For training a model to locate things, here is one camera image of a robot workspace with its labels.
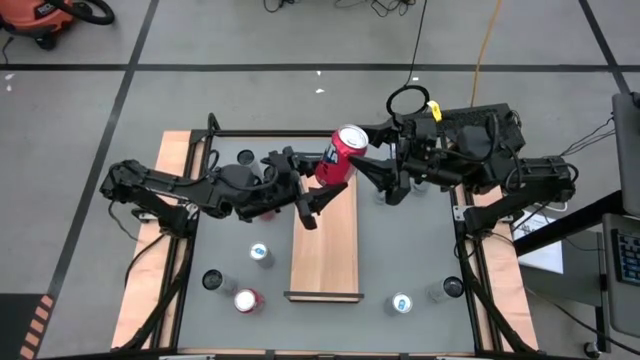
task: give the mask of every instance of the white can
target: white can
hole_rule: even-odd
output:
[[[427,297],[435,303],[440,303],[450,299],[456,299],[464,294],[462,280],[455,276],[449,276],[444,280],[437,281],[427,286]]]
[[[409,295],[404,293],[396,293],[395,295],[387,298],[384,302],[384,311],[389,316],[395,316],[398,314],[407,314],[413,307],[413,301]]]
[[[260,242],[251,245],[249,256],[264,269],[272,267],[275,262],[275,258],[271,251],[269,251],[269,248]]]

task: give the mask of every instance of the vacuum cleaner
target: vacuum cleaner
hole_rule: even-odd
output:
[[[35,39],[42,49],[55,48],[57,37],[71,27],[74,19],[95,25],[115,20],[111,7],[103,0],[0,0],[0,29]],[[92,3],[104,16],[94,16]]]

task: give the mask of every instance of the wooden board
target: wooden board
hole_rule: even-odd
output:
[[[190,135],[190,131],[165,132],[162,137],[155,169],[182,176]],[[172,199],[165,200],[169,203],[176,203]],[[152,221],[148,224],[142,224],[135,254],[142,251],[159,235],[160,228],[157,222]],[[169,237],[166,237],[142,256],[132,268],[127,288],[122,298],[120,315],[118,316],[111,344],[112,347],[122,346],[129,341],[157,304],[168,251]],[[149,341],[145,343],[144,348],[148,348],[148,346]]]
[[[302,180],[305,189],[320,187],[315,177]],[[356,178],[316,215],[318,228],[307,230],[298,218],[293,227],[291,291],[358,293],[358,216]],[[345,297],[295,296],[296,301],[352,301]]]
[[[476,206],[486,206],[501,198],[502,192],[499,187],[496,187],[485,195],[474,195],[473,201]],[[464,204],[464,196],[460,196],[460,193],[458,193],[458,202]],[[493,232],[512,239],[511,230],[507,224],[498,223]],[[518,257],[513,245],[508,244],[498,236],[490,236],[482,241],[482,247],[495,305],[522,340],[527,345],[537,349],[538,341],[533,328],[531,313],[529,312],[529,303],[522,283],[522,276],[520,275]],[[485,349],[489,350],[491,347],[487,347],[485,339],[490,339],[491,332],[486,321],[486,313],[479,301],[476,301],[476,305],[478,309],[482,309],[482,313],[478,311],[480,331],[483,345]],[[502,338],[502,345],[505,351],[511,350],[504,338]]]

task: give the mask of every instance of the silver can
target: silver can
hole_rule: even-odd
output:
[[[260,163],[258,163],[258,160],[253,154],[253,151],[249,149],[240,151],[236,156],[236,160],[238,161],[238,164],[251,169],[253,175],[262,180],[262,170],[260,170]]]
[[[263,243],[255,243],[251,245],[249,256],[251,257],[251,259],[255,260],[255,262],[260,265],[260,267],[264,269],[272,267],[273,263],[275,262],[273,254]]]
[[[411,300],[411,297],[404,293],[396,293],[395,295],[387,298],[384,302],[384,311],[389,316],[406,314],[411,311],[412,307],[413,301]]]
[[[449,276],[427,286],[427,297],[435,303],[456,299],[462,294],[464,294],[464,285],[462,280],[455,276]]]
[[[424,196],[429,191],[429,187],[431,187],[431,183],[426,181],[422,181],[419,184],[412,178],[411,179],[411,194],[415,196]]]
[[[202,276],[202,286],[216,293],[231,296],[238,289],[238,282],[216,269],[211,269]]]
[[[384,205],[386,201],[386,192],[378,191],[378,189],[373,190],[373,201],[378,205]]]

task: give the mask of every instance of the gray concrete floor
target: gray concrete floor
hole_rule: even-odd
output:
[[[380,122],[388,94],[407,73],[367,71],[366,64],[408,64],[421,10],[416,6],[404,17],[393,13],[381,19],[366,4],[335,9],[331,0],[302,0],[275,14],[266,13],[258,0],[159,0],[140,64],[353,63],[362,70],[329,71],[322,65],[320,71],[141,69],[124,88],[121,113],[112,108],[126,66],[43,71],[48,64],[128,64],[145,14],[156,1],[109,0],[118,16],[113,26],[78,23],[50,52],[24,38],[9,46],[12,64],[44,68],[0,68],[0,161],[9,165],[0,174],[0,201],[8,205],[0,210],[0,292],[47,291],[110,114],[119,116],[111,117],[117,126],[106,160],[98,164],[101,176],[122,159],[152,165],[163,131],[202,128],[210,111],[228,129],[332,129]],[[640,2],[589,3],[618,63],[640,65]],[[494,4],[429,1],[417,62],[475,63]],[[0,44],[6,38],[0,33]],[[618,92],[611,73],[588,70],[607,63],[578,0],[505,0],[485,63],[583,66],[565,73],[552,67],[549,72],[481,73],[476,104],[508,102],[519,111],[527,156],[559,153],[586,135],[609,117],[610,97]],[[414,82],[426,86],[444,108],[464,107],[471,95],[471,68],[419,71]],[[631,89],[640,88],[640,74],[624,77]],[[399,109],[417,101],[407,95]],[[581,176],[569,211],[618,187],[613,138],[570,160]],[[134,244],[108,218],[107,205],[97,193],[91,199],[41,357],[109,349]],[[116,212],[136,231],[127,211],[122,206]],[[531,297],[529,304],[541,348],[581,356],[581,344],[593,336],[547,304]],[[593,323],[592,309],[563,304]],[[638,339],[617,337],[640,347]],[[631,355],[614,349],[610,358]]]

